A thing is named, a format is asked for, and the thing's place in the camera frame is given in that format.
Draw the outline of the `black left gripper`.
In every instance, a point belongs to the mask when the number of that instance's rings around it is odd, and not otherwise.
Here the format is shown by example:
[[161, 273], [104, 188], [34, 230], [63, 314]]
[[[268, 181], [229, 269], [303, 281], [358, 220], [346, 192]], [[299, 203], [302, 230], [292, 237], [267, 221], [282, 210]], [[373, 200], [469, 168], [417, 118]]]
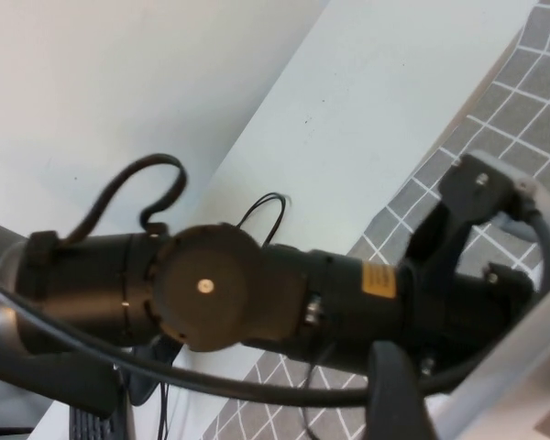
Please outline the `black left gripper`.
[[397, 269], [397, 285], [404, 305], [399, 344], [414, 362], [432, 358], [438, 368], [457, 366], [489, 347], [534, 294], [526, 273], [496, 263], [480, 277], [454, 273], [425, 282], [405, 262]]

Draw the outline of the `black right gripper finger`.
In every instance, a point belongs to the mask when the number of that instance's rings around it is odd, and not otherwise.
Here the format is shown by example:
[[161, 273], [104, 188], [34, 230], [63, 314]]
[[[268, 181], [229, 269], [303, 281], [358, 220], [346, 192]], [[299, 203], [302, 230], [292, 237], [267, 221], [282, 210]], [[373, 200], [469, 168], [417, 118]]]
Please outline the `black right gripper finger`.
[[368, 355], [364, 437], [371, 440], [435, 440], [434, 425], [406, 354], [391, 342], [376, 342]]

